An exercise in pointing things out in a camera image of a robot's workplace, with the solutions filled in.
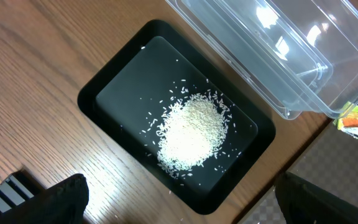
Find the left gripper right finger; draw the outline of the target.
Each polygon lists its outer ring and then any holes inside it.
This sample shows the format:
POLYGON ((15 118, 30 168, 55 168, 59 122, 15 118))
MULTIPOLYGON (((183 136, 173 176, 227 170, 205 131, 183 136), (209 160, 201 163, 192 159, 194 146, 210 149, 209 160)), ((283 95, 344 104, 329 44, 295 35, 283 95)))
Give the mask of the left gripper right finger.
POLYGON ((274 186, 287 223, 358 224, 358 207, 295 174, 280 174, 274 186))

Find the pile of rice grains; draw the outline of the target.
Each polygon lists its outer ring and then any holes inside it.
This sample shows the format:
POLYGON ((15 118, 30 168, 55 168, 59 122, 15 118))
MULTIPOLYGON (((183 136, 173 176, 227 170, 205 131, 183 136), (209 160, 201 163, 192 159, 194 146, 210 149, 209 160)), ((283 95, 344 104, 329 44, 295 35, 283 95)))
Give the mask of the pile of rice grains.
POLYGON ((147 112, 136 128, 142 144, 151 149, 157 168, 169 179, 183 182, 210 159, 226 155, 230 134, 238 134, 235 104, 209 78, 200 83, 182 78, 173 84, 159 113, 147 112))

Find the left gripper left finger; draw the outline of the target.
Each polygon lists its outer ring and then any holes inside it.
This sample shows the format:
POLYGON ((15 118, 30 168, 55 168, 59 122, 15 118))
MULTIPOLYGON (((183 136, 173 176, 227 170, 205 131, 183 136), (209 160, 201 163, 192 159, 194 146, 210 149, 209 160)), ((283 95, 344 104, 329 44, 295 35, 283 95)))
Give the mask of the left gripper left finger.
POLYGON ((0 224, 82 223, 88 202, 86 178, 74 174, 0 215, 0 224))

